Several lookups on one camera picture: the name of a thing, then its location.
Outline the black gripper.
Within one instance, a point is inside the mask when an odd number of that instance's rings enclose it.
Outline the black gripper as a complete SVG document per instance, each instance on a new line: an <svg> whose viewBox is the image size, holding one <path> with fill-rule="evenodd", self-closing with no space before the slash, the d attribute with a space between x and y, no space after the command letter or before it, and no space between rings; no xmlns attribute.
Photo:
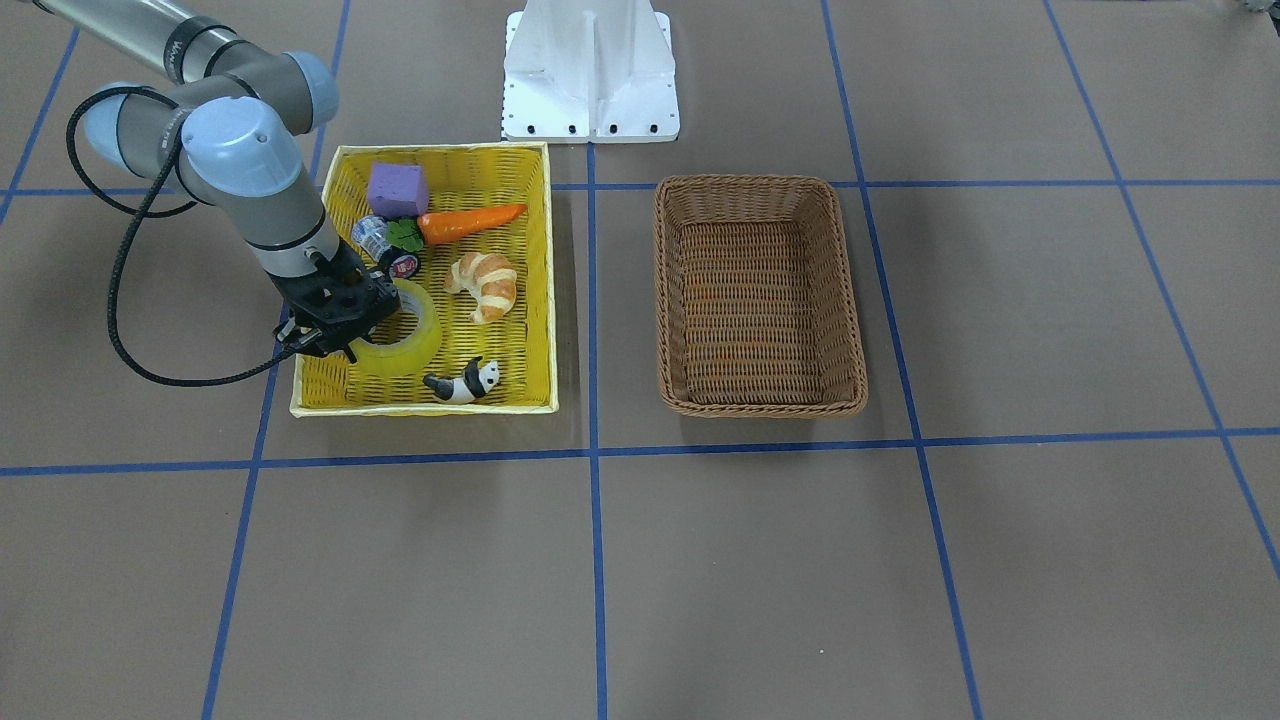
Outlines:
<svg viewBox="0 0 1280 720"><path fill-rule="evenodd" d="M287 306L276 327L276 342L288 352L312 357L342 354L357 364L358 338L367 340L378 324L401 307L393 279L365 266L360 255L342 246L334 258L310 251L307 275L274 279Z"/></svg>

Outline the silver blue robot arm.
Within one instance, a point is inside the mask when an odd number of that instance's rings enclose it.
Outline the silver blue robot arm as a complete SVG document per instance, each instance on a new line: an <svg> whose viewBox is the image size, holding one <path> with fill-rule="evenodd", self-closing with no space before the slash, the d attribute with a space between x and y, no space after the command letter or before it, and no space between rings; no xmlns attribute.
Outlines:
<svg viewBox="0 0 1280 720"><path fill-rule="evenodd" d="M282 352L355 360L357 342L399 310L401 296L339 237L297 143L337 114L329 65L265 51L174 1L40 8L170 81L166 90L101 88L74 110L68 141L83 136L154 188L221 209L285 301Z"/></svg>

